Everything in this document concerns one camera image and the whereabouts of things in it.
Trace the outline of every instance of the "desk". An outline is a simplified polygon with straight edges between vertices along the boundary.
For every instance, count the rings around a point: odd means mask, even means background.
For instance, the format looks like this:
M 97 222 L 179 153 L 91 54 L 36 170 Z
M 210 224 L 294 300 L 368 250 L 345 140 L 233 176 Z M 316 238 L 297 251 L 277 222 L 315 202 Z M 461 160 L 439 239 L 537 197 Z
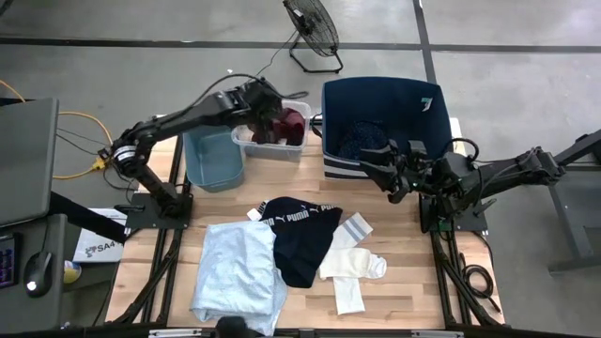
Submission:
M 167 180 L 175 139 L 155 147 L 149 165 Z M 374 228 L 360 246 L 388 261 L 382 279 L 360 279 L 366 312 L 336 315 L 331 279 L 316 280 L 310 289 L 288 288 L 278 328 L 314 329 L 440 329 L 444 327 L 430 237 L 420 231 L 417 194 L 399 205 L 389 204 L 372 181 L 326 180 L 323 176 L 321 140 L 309 136 L 300 163 L 247 158 L 245 181 L 235 190 L 208 193 L 193 188 L 193 221 L 184 232 L 169 315 L 169 327 L 214 327 L 190 312 L 198 262 L 208 224 L 248 220 L 246 212 L 266 199 L 291 196 L 318 204 L 333 204 L 345 212 L 341 219 L 360 212 Z M 150 272 L 156 230 L 142 230 L 125 243 L 116 276 L 107 320 L 121 315 L 146 283 Z M 468 264 L 478 264 L 493 274 L 486 246 L 471 233 L 457 233 L 459 250 Z M 157 288 L 154 314 L 161 307 L 163 284 Z M 455 288 L 450 286 L 455 318 L 459 309 Z M 495 290 L 493 296 L 499 301 Z M 503 322 L 488 301 L 485 309 Z

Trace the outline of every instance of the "fan stand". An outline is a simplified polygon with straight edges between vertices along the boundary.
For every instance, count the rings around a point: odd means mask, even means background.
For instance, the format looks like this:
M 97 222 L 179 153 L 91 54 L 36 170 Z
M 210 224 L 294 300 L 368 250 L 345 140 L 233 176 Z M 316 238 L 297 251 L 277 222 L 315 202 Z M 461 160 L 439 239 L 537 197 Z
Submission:
M 294 43 L 292 43 L 292 46 L 290 47 L 290 57 L 292 57 L 294 59 L 294 61 L 296 61 L 299 64 L 299 66 L 302 68 L 302 71 L 308 72 L 308 73 L 311 73 L 311 74 L 317 74 L 317 73 L 336 73 L 336 74 L 338 74 L 340 72 L 340 70 L 342 70 L 342 68 L 344 67 L 344 65 L 342 64 L 342 61 L 340 60 L 340 56 L 338 56 L 338 52 L 337 51 L 333 51 L 334 56 L 336 56 L 336 59 L 338 60 L 338 63 L 340 64 L 340 68 L 339 69 L 322 69 L 322 70 L 307 69 L 299 61 L 299 59 L 294 55 L 294 53 L 292 53 L 292 51 L 295 48 L 297 48 L 297 45 L 299 44 L 299 40 L 301 40 L 301 34 L 297 35 L 297 37 L 294 39 Z

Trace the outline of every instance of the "concrete floor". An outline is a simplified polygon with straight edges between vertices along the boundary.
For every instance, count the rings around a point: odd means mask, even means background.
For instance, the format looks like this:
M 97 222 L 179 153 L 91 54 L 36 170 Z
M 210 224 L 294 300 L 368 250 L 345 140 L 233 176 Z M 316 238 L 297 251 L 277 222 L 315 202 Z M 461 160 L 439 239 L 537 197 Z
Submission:
M 362 75 L 432 80 L 433 70 L 450 115 L 460 119 L 465 136 L 478 142 L 482 159 L 514 156 L 531 146 L 557 152 L 601 127 L 601 49 L 596 48 L 601 46 L 601 4 L 596 0 L 423 0 L 422 31 L 411 0 L 323 3 L 342 42 L 386 45 L 343 49 L 340 75 L 304 74 L 287 52 L 278 54 L 263 75 L 282 92 L 309 90 L 307 101 L 316 109 L 326 81 Z M 228 69 L 255 73 L 275 52 L 265 42 L 283 42 L 292 31 L 279 1 L 20 0 L 0 18 L 0 34 L 231 44 L 182 49 L 0 45 L 0 79 L 28 98 L 55 97 L 63 110 L 89 112 L 117 135 L 149 115 L 180 109 Z M 470 53 L 468 46 L 463 53 L 433 52 L 431 69 L 429 54 L 424 62 L 415 47 L 426 35 L 433 44 L 560 46 L 556 50 L 562 53 Z M 238 42 L 262 43 L 232 48 Z M 593 46 L 595 53 L 561 47 L 575 45 Z M 332 61 L 309 50 L 300 51 L 300 57 L 312 67 Z M 0 96 L 7 94 L 0 88 Z M 60 125 L 103 140 L 88 121 L 61 117 Z M 56 173 L 81 171 L 91 160 L 58 141 Z M 112 190 L 100 175 L 56 181 L 54 189 L 90 207 L 125 201 L 123 192 Z M 547 273 L 547 265 L 570 258 L 547 189 L 518 188 L 498 199 L 486 216 L 507 322 L 520 329 L 601 336 L 601 269 L 561 277 Z M 71 321 L 85 324 L 89 319 L 82 318 L 93 318 L 103 292 L 90 288 L 95 296 L 78 296 L 86 303 L 74 306 Z

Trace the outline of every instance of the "computer mouse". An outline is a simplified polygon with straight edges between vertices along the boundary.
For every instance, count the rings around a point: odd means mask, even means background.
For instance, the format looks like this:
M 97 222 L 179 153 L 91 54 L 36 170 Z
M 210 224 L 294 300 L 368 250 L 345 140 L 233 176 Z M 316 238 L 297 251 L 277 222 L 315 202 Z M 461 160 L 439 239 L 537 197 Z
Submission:
M 52 253 L 40 251 L 34 253 L 27 263 L 23 272 L 23 285 L 27 296 L 36 298 L 44 296 L 53 284 Z

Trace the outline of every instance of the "yellow cable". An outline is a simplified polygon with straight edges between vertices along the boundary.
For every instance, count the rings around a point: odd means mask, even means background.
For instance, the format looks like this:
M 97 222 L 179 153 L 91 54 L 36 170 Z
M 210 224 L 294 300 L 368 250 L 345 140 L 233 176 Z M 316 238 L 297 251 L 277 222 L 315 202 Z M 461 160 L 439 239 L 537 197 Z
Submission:
M 10 90 L 15 96 L 17 96 L 17 98 L 19 98 L 19 100 L 21 100 L 22 102 L 25 102 L 25 99 L 23 98 L 23 96 L 21 96 L 21 94 L 19 94 L 19 92 L 15 88 L 11 87 L 9 84 L 7 84 L 6 82 L 4 82 L 2 80 L 0 80 L 0 85 L 3 85 L 6 88 L 8 88 L 8 90 Z M 109 130 L 96 117 L 86 114 L 86 113 L 80 113 L 80 112 L 60 112 L 58 114 L 59 115 L 74 115 L 74 116 L 80 116 L 80 117 L 85 117 L 85 118 L 91 119 L 92 121 L 96 122 L 102 128 L 109 144 L 111 144 L 113 142 L 113 138 L 111 137 L 111 133 L 109 132 Z M 86 171 L 84 171 L 82 173 L 68 175 L 68 176 L 54 176 L 53 178 L 54 179 L 73 179 L 73 178 L 77 178 L 77 177 L 82 177 L 84 175 L 87 175 L 87 174 L 92 173 L 97 170 L 101 170 L 103 168 L 104 168 L 104 165 L 99 165 L 99 159 L 96 159 L 96 161 L 94 161 L 94 164 L 92 164 L 92 166 L 89 169 L 87 169 Z
M 65 177 L 53 176 L 53 179 L 73 179 L 73 178 L 77 178 L 77 177 L 82 177 L 82 176 L 87 175 L 96 170 L 97 170 L 96 168 L 90 167 L 86 171 L 79 173 L 79 174 L 69 175 L 69 176 L 65 176 Z
M 86 113 L 80 113 L 80 112 L 60 112 L 58 113 L 59 115 L 75 115 L 75 116 L 81 116 L 81 117 L 85 117 L 88 119 L 91 119 L 92 121 L 96 122 L 104 131 L 104 134 L 106 135 L 106 138 L 109 142 L 109 144 L 111 144 L 113 142 L 113 137 L 111 137 L 111 133 L 109 132 L 109 130 L 104 127 L 104 125 L 102 124 L 102 122 L 100 122 L 99 119 L 97 119 L 96 117 L 90 115 L 90 114 L 86 114 Z

